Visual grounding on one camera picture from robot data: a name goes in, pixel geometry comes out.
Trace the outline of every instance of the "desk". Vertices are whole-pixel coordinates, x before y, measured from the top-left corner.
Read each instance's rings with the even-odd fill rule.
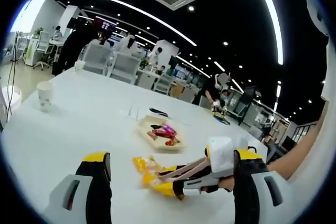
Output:
[[[6,124],[4,153],[29,203],[38,212],[54,187],[74,174],[89,153],[111,153],[113,223],[232,223],[232,193],[188,196],[183,201],[140,187],[132,157],[154,149],[135,130],[138,121],[125,115],[132,105],[139,117],[149,108],[167,112],[182,129],[188,147],[182,154],[154,154],[163,166],[185,164],[204,156],[209,136],[246,136],[266,160],[267,149],[238,125],[217,122],[205,109],[104,76],[71,68],[51,79],[55,96],[49,113],[39,110],[37,92],[26,99]]]
[[[138,69],[137,76],[138,78],[137,81],[135,82],[135,85],[149,90],[152,89],[155,80],[160,77],[160,75],[154,72],[142,69]]]

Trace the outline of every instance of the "ceiling light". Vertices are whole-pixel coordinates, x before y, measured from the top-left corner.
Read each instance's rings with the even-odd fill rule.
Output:
[[[278,108],[278,102],[275,102],[275,103],[274,103],[274,108],[273,108],[273,110],[276,112],[276,111],[277,111],[277,108]]]
[[[123,2],[123,1],[120,1],[120,0],[109,0],[109,1],[113,1],[113,2],[118,3],[120,5],[126,6],[128,8],[131,8],[131,9],[139,12],[139,13],[142,13],[143,15],[146,15],[147,17],[150,17],[151,19],[159,22],[160,24],[164,25],[165,27],[169,28],[170,30],[172,30],[173,32],[175,32],[176,34],[178,34],[179,36],[181,36],[182,38],[184,38],[186,41],[188,41],[194,47],[197,46],[197,44],[195,42],[193,42],[191,39],[189,39],[188,37],[186,37],[183,33],[181,33],[180,31],[178,31],[174,27],[168,25],[166,22],[164,22],[164,21],[160,20],[159,18],[155,17],[154,15],[149,14],[149,13],[145,12],[144,10],[141,10],[141,9],[135,7],[135,6],[132,6],[132,5],[127,4],[127,3]]]
[[[218,66],[221,71],[225,72],[225,69],[217,61],[214,61],[214,64]]]
[[[280,93],[281,93],[281,86],[278,85],[278,88],[277,88],[277,97],[280,97]]]
[[[123,28],[121,28],[121,27],[119,27],[119,26],[116,26],[116,29],[122,30],[122,31],[124,31],[125,33],[128,32],[126,29],[123,29]]]
[[[274,3],[272,0],[265,0],[266,5],[268,7],[269,13],[271,15],[271,19],[273,22],[273,28],[275,32],[275,38],[277,41],[277,49],[278,49],[278,63],[280,65],[284,64],[283,62],[283,48],[282,48],[282,38],[281,38],[281,30],[280,30],[280,24],[279,19],[277,15],[277,11],[275,10]]]
[[[176,55],[177,59],[183,61],[184,63],[187,63],[189,66],[191,66],[192,68],[196,69],[198,72],[204,74],[205,76],[207,76],[208,78],[210,78],[210,76],[208,76],[205,72],[203,72],[201,69],[195,67],[194,65],[192,65],[191,63],[187,62],[185,59],[181,58],[180,56]]]
[[[244,93],[243,89],[239,86],[239,84],[234,79],[232,79],[232,82],[237,86],[237,88],[241,91],[241,93]]]
[[[93,18],[89,18],[89,17],[85,17],[85,16],[80,16],[80,15],[78,15],[77,17],[78,18],[86,18],[86,19],[89,19],[89,20],[94,20]]]
[[[138,37],[138,38],[140,38],[140,39],[143,39],[144,41],[147,41],[148,43],[150,43],[150,44],[152,44],[152,45],[156,45],[154,42],[151,42],[150,40],[148,40],[148,39],[145,39],[144,37],[141,37],[140,35],[135,35],[136,37]]]
[[[139,45],[141,45],[141,46],[143,46],[143,47],[145,46],[143,43],[140,43],[140,42],[138,42],[138,41],[137,41],[136,43],[138,43]]]
[[[117,36],[120,36],[120,37],[122,37],[122,38],[124,37],[123,35],[121,35],[121,34],[117,34],[117,33],[115,33],[115,32],[113,32],[113,34],[114,34],[114,35],[117,35]]]

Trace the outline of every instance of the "cable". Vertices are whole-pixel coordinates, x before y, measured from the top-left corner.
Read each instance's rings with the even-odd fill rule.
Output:
[[[7,83],[8,110],[7,110],[6,122],[8,122],[9,112],[11,112],[11,115],[13,115],[12,108],[11,108],[11,103],[12,103],[12,98],[13,98],[14,81],[15,81],[17,37],[18,37],[18,32],[15,35],[15,42],[14,42],[14,47],[13,47],[13,49],[14,49],[14,51],[13,51],[13,59],[12,59],[12,65],[10,67],[10,72],[9,72],[9,77],[8,77],[8,83]],[[9,81],[10,81],[10,75],[12,73],[13,64],[14,64],[14,71],[13,71],[13,82],[12,82],[12,93],[11,93],[10,98],[9,98],[8,86],[9,86]]]

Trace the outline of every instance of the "person's arm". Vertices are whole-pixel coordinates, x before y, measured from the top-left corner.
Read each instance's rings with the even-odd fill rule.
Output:
[[[290,178],[293,173],[299,168],[305,157],[308,155],[310,149],[314,145],[324,122],[325,115],[328,110],[329,103],[326,101],[320,120],[318,121],[315,128],[309,132],[306,136],[304,136],[301,142],[295,146],[290,152],[281,158],[275,160],[267,167],[269,170],[274,170],[278,174],[280,174],[283,178]],[[229,190],[233,190],[235,185],[235,180],[233,177],[228,179],[223,179],[219,182],[219,188],[226,188]]]

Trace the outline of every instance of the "office floor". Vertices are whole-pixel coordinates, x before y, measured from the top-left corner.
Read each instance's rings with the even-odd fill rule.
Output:
[[[1,86],[3,88],[5,100],[7,96],[6,87],[8,84],[10,70],[11,63],[0,66]],[[11,86],[13,83],[13,70],[14,66],[8,86]],[[23,62],[20,62],[16,64],[14,88],[20,91],[21,99],[24,101],[36,90],[36,85],[39,82],[50,80],[52,77],[54,76],[51,74],[51,68],[44,68],[44,70],[41,71],[40,67],[33,69],[32,67],[25,65]]]

